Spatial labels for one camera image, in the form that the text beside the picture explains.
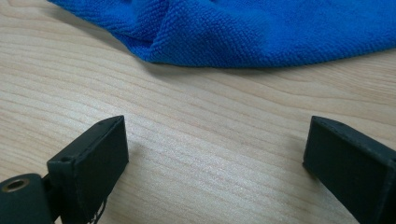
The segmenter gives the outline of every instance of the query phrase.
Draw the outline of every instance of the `blue towel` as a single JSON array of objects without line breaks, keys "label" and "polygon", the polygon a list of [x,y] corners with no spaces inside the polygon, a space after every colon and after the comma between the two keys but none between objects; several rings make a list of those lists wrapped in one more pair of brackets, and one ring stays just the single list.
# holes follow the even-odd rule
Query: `blue towel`
[{"label": "blue towel", "polygon": [[396,0],[50,0],[152,63],[270,67],[396,47]]}]

